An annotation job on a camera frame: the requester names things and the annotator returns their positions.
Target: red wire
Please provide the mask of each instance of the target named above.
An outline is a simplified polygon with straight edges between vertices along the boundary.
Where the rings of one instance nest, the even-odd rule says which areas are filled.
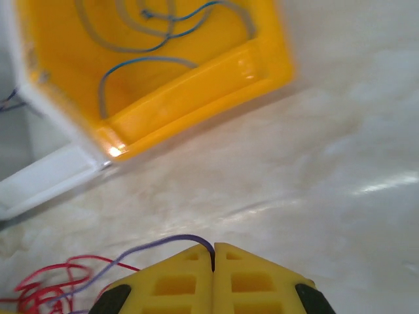
[[[90,280],[90,278],[93,275],[93,271],[91,268],[83,266],[83,265],[71,263],[74,260],[80,260],[80,259],[96,259],[96,260],[101,260],[108,263],[113,262],[113,260],[109,258],[98,256],[98,255],[91,255],[91,254],[71,257],[67,260],[66,263],[47,266],[33,272],[31,275],[27,276],[21,283],[19,283],[19,285],[14,289],[16,292],[18,291],[21,292],[18,298],[3,298],[3,299],[0,299],[0,302],[1,303],[17,303],[18,311],[21,313],[40,314],[39,306],[55,299],[57,296],[62,295],[64,293],[62,288],[69,287],[70,291],[74,291],[76,285],[85,283],[88,280]],[[138,268],[135,268],[127,264],[118,263],[117,265],[120,267],[129,269],[129,270],[132,270],[132,271],[139,271]],[[28,283],[29,281],[34,279],[36,276],[46,271],[57,270],[57,269],[62,269],[62,268],[65,268],[67,272],[67,275],[69,277],[68,282],[60,283],[57,285],[52,285],[45,288],[41,288],[41,282],[39,281],[36,281],[34,283]],[[81,279],[74,280],[74,276],[71,272],[72,269],[83,270],[86,272],[86,275]],[[102,295],[102,293],[109,286],[110,285],[107,285],[105,288],[101,290],[97,299]],[[27,296],[27,294],[34,289],[35,291],[29,294],[29,296]],[[51,293],[54,293],[54,296],[47,297],[48,294],[51,294]],[[73,311],[74,296],[66,297],[64,298],[64,300],[66,301],[69,310]],[[55,314],[55,313],[64,314],[63,302],[61,300],[57,301],[52,306],[52,310],[50,314]]]

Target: yellow plastic frame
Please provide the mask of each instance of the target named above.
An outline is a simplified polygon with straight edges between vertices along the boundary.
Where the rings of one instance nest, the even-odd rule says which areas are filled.
[[[202,2],[178,1],[182,12],[192,11]],[[107,24],[112,16],[101,18],[110,10],[96,2],[86,0],[86,11],[93,17],[97,14],[93,22],[100,25],[101,33],[106,33],[111,29]],[[102,120],[98,114],[98,82],[107,69],[138,56],[118,55],[89,43],[71,7],[72,1],[18,0],[24,62],[36,87],[93,136],[114,160],[126,160],[190,126],[292,80],[293,62],[276,1],[235,2],[250,13],[257,29],[254,39],[246,38],[246,29],[240,25],[240,19],[233,18],[234,12],[214,8],[216,18],[195,35],[182,37],[178,39],[179,44],[167,44],[148,54],[191,59],[199,66],[188,70],[180,65],[133,65],[115,72],[107,83],[111,113],[107,120]],[[195,22],[186,23],[184,27]],[[150,36],[124,35],[127,31],[122,26],[120,31],[117,27],[111,30],[116,32],[111,39],[123,38],[125,44],[138,41],[146,46],[155,44]],[[221,32],[225,34],[221,39],[213,36]],[[85,48],[70,51],[71,41]],[[136,86],[146,87],[139,93]]]

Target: yellow robot part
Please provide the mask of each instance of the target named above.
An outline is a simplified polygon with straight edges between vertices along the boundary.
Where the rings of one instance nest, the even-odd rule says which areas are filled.
[[[113,283],[90,314],[335,314],[314,282],[226,243],[197,245]]]

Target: gray wire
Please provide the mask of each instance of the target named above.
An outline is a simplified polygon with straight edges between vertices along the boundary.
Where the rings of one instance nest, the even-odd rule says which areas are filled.
[[[137,21],[135,21],[133,18],[131,18],[131,16],[129,15],[128,11],[126,10],[126,6],[124,5],[124,0],[115,0],[117,2],[117,8],[118,8],[118,12],[120,14],[120,17],[122,18],[122,20],[128,24],[132,29],[136,29],[138,31],[141,31],[144,26],[142,26],[140,23],[138,23]],[[141,9],[141,11],[149,11],[149,9],[147,9],[147,7],[145,6],[144,1],[142,0],[137,0],[137,5],[138,7]],[[192,33],[193,31],[195,31],[196,29],[198,29],[203,23],[205,23],[205,21],[208,19],[208,17],[210,16],[211,12],[212,12],[212,7],[208,8],[203,17],[200,19],[200,21],[194,26],[192,27],[192,29],[182,32],[180,34],[175,34],[172,35],[171,38],[176,38],[176,37],[182,37],[184,35],[188,35],[189,33]],[[184,21],[187,20],[188,18],[193,17],[189,16],[187,18],[178,18],[176,16],[171,16],[171,15],[164,15],[164,14],[160,14],[160,13],[155,13],[153,12],[153,17],[154,18],[158,18],[160,20],[165,20],[165,21],[170,21],[173,20],[174,22],[179,22],[179,21]],[[151,30],[154,34],[151,35],[156,35],[156,36],[165,36],[166,34],[160,31],[155,31],[155,30]]]
[[[121,19],[132,29],[136,31],[141,31],[143,33],[147,33],[149,35],[157,36],[157,37],[167,37],[168,35],[167,33],[145,27],[141,25],[140,23],[136,22],[133,18],[131,18],[126,8],[125,0],[115,0],[115,5],[117,6],[117,11]]]
[[[160,18],[163,20],[168,20],[168,16],[165,16],[164,14],[160,14],[160,13],[155,13],[155,12],[151,12],[149,9],[147,9],[147,7],[145,6],[145,2],[144,0],[137,0],[137,4],[138,6],[141,8],[143,7],[143,12],[148,12],[148,14],[150,14],[150,17],[155,17],[155,18]],[[249,38],[254,38],[254,36],[256,35],[256,27],[253,24],[253,21],[251,19],[251,16],[249,14],[249,12],[241,7],[240,5],[237,5],[236,3],[230,2],[228,0],[220,0],[220,1],[208,1],[207,3],[205,3],[204,5],[202,5],[200,8],[196,9],[195,11],[193,11],[190,14],[187,14],[183,17],[180,18],[175,18],[175,21],[182,21],[182,20],[187,20],[188,18],[191,18],[192,16],[194,16],[195,14],[197,14],[198,12],[200,12],[201,10],[211,7],[213,5],[223,5],[225,7],[228,7],[234,11],[236,11],[236,13],[238,13],[240,15],[240,17],[242,18],[242,20],[244,21],[244,24],[246,25],[247,28],[247,32],[249,33]]]
[[[115,52],[122,52],[122,53],[129,53],[129,54],[141,54],[141,53],[144,53],[144,52],[151,52],[151,51],[157,50],[160,47],[164,46],[164,44],[166,44],[166,42],[170,38],[170,35],[172,34],[172,31],[174,29],[174,22],[170,21],[169,26],[168,26],[168,35],[166,36],[166,38],[164,38],[164,40],[160,44],[156,45],[155,47],[146,48],[146,49],[121,47],[121,46],[117,46],[113,43],[110,43],[110,42],[106,41],[105,39],[103,39],[102,37],[100,37],[100,35],[94,29],[93,25],[90,23],[89,17],[86,13],[86,9],[85,9],[84,4],[83,4],[83,0],[75,0],[75,6],[76,6],[76,9],[77,9],[77,13],[80,17],[80,20],[81,20],[87,34],[89,34],[89,36],[93,39],[93,41],[95,41],[98,45],[100,45],[100,46],[102,46],[106,49],[115,51]],[[171,7],[174,10],[173,0],[168,0],[168,6]]]

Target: tiled floor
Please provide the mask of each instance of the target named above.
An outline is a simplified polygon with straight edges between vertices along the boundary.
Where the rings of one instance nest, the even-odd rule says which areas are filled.
[[[6,223],[0,295],[68,256],[188,232],[302,273],[337,313],[417,313],[419,2],[286,0],[284,12],[296,83]]]

